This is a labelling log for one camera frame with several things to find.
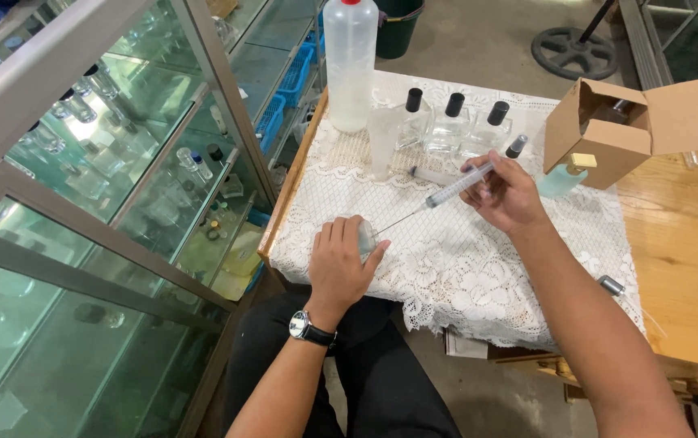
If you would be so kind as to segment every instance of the gold perfume cap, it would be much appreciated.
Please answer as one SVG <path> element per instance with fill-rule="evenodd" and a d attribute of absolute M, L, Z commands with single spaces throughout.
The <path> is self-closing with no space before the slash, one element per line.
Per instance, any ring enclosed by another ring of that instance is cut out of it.
<path fill-rule="evenodd" d="M 569 174 L 580 174 L 589 167 L 597 167 L 595 156 L 592 154 L 570 154 L 568 155 L 568 166 L 565 170 Z"/>

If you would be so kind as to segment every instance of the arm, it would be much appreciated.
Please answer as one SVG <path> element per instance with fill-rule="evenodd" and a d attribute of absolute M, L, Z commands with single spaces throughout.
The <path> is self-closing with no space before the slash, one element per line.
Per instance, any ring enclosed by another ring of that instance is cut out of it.
<path fill-rule="evenodd" d="M 495 174 L 460 197 L 509 235 L 552 337 L 593 406 L 598 432 L 614 437 L 692 437 L 655 354 L 630 318 L 576 261 L 515 161 L 490 152 Z"/>
<path fill-rule="evenodd" d="M 362 217 L 338 217 L 316 233 L 308 273 L 311 298 L 304 306 L 315 327 L 335 332 L 347 309 L 367 291 L 390 241 L 379 243 L 363 264 L 358 248 Z M 227 438 L 296 438 L 314 404 L 327 347 L 291 337 L 227 432 Z"/>

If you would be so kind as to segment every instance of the wooden table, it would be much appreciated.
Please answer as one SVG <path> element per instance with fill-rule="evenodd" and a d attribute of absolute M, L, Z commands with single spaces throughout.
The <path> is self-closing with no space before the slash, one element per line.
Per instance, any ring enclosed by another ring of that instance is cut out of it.
<path fill-rule="evenodd" d="M 325 92 L 259 244 L 258 253 L 266 264 L 278 227 L 295 197 L 308 148 L 326 105 Z M 681 154 L 652 157 L 623 178 L 617 188 L 642 307 L 667 334 L 660 333 L 645 316 L 647 339 L 674 391 L 682 398 L 690 397 L 698 393 L 698 167 L 688 170 Z M 578 385 L 565 360 L 557 354 L 491 348 L 490 358 Z"/>

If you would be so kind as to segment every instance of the blue perfume bottle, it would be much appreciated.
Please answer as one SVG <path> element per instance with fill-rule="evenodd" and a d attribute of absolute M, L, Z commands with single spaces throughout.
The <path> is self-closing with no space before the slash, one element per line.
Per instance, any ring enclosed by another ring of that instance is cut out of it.
<path fill-rule="evenodd" d="M 570 154 L 567 163 L 556 165 L 538 181 L 538 193 L 546 198 L 564 196 L 584 181 L 590 167 L 597 167 L 594 155 Z"/>

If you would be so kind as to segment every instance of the white plastic bottle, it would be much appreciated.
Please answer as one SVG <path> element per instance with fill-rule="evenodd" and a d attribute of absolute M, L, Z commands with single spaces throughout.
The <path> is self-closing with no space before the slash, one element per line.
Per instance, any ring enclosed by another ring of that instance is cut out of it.
<path fill-rule="evenodd" d="M 379 8 L 373 0 L 329 0 L 323 15 L 330 123 L 354 133 L 371 112 Z"/>

